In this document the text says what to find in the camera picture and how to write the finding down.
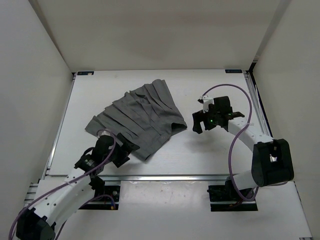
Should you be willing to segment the grey pleated skirt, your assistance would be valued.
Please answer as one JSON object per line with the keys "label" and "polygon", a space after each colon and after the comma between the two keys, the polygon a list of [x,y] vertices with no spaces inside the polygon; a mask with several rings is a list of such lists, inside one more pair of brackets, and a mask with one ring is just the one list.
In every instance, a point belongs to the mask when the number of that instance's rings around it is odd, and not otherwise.
{"label": "grey pleated skirt", "polygon": [[92,117],[85,131],[96,135],[107,129],[113,134],[122,134],[139,148],[134,155],[147,160],[172,136],[187,129],[187,124],[175,105],[165,80],[125,92],[123,97],[105,107]]}

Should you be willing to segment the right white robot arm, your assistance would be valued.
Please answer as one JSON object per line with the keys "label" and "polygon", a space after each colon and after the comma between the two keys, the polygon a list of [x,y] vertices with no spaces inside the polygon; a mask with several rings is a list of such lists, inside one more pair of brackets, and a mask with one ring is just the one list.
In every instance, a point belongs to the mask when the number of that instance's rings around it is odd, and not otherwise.
{"label": "right white robot arm", "polygon": [[275,139],[256,128],[239,111],[233,111],[228,96],[198,99],[202,109],[193,113],[192,130],[197,134],[219,126],[234,135],[252,152],[251,168],[243,173],[229,174],[224,193],[230,200],[252,198],[253,189],[277,186],[293,180],[294,168],[289,143]]}

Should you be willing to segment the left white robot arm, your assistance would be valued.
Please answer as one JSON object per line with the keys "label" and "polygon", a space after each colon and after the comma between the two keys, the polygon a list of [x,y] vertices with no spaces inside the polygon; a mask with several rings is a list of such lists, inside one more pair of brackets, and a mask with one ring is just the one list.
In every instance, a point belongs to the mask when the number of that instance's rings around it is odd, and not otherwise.
{"label": "left white robot arm", "polygon": [[99,174],[109,163],[119,168],[130,159],[130,153],[138,149],[138,145],[122,134],[102,130],[95,146],[84,151],[61,185],[34,199],[20,211],[8,238],[56,240],[60,234],[56,227],[63,227],[82,206],[103,198],[115,205],[113,197],[105,194],[105,182]]}

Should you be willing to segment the right blue label sticker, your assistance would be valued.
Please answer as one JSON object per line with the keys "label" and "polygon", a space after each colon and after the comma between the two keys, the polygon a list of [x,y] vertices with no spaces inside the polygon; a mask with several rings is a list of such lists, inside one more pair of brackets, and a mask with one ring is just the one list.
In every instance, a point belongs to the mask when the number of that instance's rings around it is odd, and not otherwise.
{"label": "right blue label sticker", "polygon": [[243,71],[241,69],[225,69],[226,74],[242,74]]}

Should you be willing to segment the blue label sticker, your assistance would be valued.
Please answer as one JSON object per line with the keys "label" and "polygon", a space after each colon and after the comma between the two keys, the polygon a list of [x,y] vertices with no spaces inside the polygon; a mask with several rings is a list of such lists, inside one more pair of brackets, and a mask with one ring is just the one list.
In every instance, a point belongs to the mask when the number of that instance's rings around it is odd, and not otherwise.
{"label": "blue label sticker", "polygon": [[78,71],[78,76],[92,76],[94,74],[94,71]]}
{"label": "blue label sticker", "polygon": [[243,71],[241,69],[225,69],[226,74],[242,74]]}

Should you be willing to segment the left blue label sticker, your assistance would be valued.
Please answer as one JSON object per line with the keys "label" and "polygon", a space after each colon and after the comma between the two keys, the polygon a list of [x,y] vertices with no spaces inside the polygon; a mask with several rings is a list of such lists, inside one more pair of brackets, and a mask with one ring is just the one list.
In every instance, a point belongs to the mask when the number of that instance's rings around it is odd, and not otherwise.
{"label": "left blue label sticker", "polygon": [[94,71],[78,71],[78,76],[92,76],[94,74]]}

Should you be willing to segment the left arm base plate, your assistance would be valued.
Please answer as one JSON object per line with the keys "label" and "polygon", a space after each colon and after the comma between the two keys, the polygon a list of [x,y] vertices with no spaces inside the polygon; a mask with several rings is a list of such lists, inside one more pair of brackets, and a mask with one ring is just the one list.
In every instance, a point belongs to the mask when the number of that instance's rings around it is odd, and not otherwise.
{"label": "left arm base plate", "polygon": [[106,182],[103,188],[94,191],[93,198],[81,206],[80,210],[113,211],[119,209],[120,182]]}

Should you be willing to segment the aluminium front rail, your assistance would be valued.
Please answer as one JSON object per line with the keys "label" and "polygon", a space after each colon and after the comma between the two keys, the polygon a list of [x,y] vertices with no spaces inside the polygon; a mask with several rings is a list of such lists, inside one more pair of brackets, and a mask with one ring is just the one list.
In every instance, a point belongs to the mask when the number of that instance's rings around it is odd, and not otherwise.
{"label": "aluminium front rail", "polygon": [[196,175],[102,175],[100,176],[106,182],[120,182],[120,181],[225,181],[227,175],[215,174],[196,174]]}

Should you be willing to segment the right aluminium side rail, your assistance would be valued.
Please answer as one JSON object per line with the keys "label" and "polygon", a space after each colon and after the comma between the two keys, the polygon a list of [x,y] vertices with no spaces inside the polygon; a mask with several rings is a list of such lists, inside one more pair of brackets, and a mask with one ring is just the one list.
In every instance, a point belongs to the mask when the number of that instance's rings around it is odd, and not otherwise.
{"label": "right aluminium side rail", "polygon": [[[265,116],[263,104],[253,73],[244,72],[249,95],[262,133],[272,138],[272,132]],[[280,186],[290,180],[290,164],[285,157],[290,157],[289,144],[285,140],[258,140],[253,145],[251,173],[258,186]]]}

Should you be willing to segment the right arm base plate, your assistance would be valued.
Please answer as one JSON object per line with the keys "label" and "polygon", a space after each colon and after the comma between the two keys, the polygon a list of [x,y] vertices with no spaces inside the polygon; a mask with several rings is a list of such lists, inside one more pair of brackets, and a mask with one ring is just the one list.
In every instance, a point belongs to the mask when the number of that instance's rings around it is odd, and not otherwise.
{"label": "right arm base plate", "polygon": [[256,212],[258,206],[255,201],[244,201],[237,193],[222,184],[209,185],[207,192],[209,194],[211,212]]}

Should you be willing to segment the left aluminium frame rail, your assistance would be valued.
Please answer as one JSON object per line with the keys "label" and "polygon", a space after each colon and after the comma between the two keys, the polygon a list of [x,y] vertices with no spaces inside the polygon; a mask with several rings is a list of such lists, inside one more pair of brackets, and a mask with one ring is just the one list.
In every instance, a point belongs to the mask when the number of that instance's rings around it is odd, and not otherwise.
{"label": "left aluminium frame rail", "polygon": [[52,164],[52,161],[53,161],[53,158],[54,158],[54,154],[55,154],[55,151],[56,151],[56,148],[57,148],[57,143],[58,143],[58,139],[59,139],[59,136],[60,136],[60,132],[61,132],[61,128],[62,128],[62,125],[63,125],[63,121],[64,121],[64,118],[65,118],[65,114],[66,114],[66,110],[64,110],[64,112],[62,114],[62,117],[60,119],[60,122],[59,122],[59,125],[58,125],[58,129],[57,129],[57,133],[56,133],[55,139],[53,141],[53,145],[52,145],[52,148],[50,150],[49,156],[47,158],[47,161],[46,161],[43,173],[41,175],[41,178],[38,179],[37,183],[30,183],[30,185],[28,186],[27,194],[26,194],[26,196],[24,198],[24,201],[23,201],[22,210],[18,213],[17,217],[14,219],[14,221],[13,221],[11,227],[10,227],[8,238],[7,238],[8,240],[16,240],[17,239],[15,237],[15,232],[16,232],[18,219],[19,219],[21,213],[23,212],[24,208],[26,208],[33,200],[36,199],[36,192],[37,192],[37,188],[39,186],[39,182],[40,182],[40,180],[44,180],[45,179],[47,171],[51,168],[51,164]]}

